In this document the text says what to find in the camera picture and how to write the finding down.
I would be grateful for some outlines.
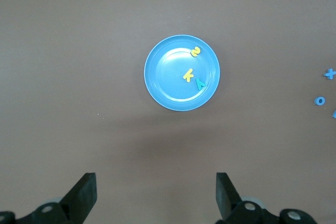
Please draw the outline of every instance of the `screw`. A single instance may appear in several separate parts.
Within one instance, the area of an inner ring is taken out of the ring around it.
[[[49,212],[52,210],[52,206],[46,206],[45,208],[42,209],[43,213]]]
[[[289,218],[293,220],[301,220],[301,216],[297,212],[291,211],[291,212],[288,212],[287,215]]]
[[[256,210],[256,207],[255,207],[255,205],[253,205],[252,203],[250,203],[250,202],[248,202],[248,203],[245,203],[245,208],[247,209],[247,210],[250,210],[250,211],[254,211],[254,210]]]

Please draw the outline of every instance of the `blue letter x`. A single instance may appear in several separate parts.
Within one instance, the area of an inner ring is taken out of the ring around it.
[[[325,77],[328,77],[329,80],[334,79],[334,75],[336,74],[336,71],[334,71],[332,68],[328,69],[328,72],[324,74]]]

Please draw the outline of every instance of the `blue plate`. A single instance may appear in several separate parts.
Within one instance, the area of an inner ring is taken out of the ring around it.
[[[218,59],[211,47],[190,35],[175,35],[149,53],[144,78],[151,96],[170,110],[188,111],[206,103],[219,83]]]

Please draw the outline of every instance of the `yellow number 2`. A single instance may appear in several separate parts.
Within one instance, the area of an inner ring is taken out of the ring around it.
[[[191,55],[196,57],[197,55],[199,55],[201,52],[199,47],[195,47],[195,49],[191,50]]]

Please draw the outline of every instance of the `brown tabletop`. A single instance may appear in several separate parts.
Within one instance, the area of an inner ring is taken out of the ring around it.
[[[87,224],[212,224],[227,172],[273,214],[335,223],[335,3],[0,0],[0,210],[22,217],[96,172]],[[176,34],[220,63],[216,93],[189,112],[157,104],[143,79]]]

